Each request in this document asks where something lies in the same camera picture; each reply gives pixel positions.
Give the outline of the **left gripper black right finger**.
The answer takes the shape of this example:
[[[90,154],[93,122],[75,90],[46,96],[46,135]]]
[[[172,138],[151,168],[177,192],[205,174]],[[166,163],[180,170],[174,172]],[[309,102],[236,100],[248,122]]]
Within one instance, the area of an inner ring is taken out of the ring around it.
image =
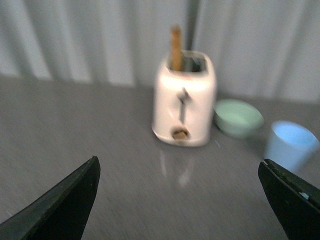
[[[320,190],[270,159],[260,162],[258,178],[289,240],[320,238]]]

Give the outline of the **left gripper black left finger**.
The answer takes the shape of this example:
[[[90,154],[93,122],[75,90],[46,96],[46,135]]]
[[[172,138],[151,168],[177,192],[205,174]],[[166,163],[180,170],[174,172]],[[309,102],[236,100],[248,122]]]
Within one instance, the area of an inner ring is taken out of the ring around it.
[[[2,240],[80,240],[96,199],[101,166],[93,156],[1,223]]]

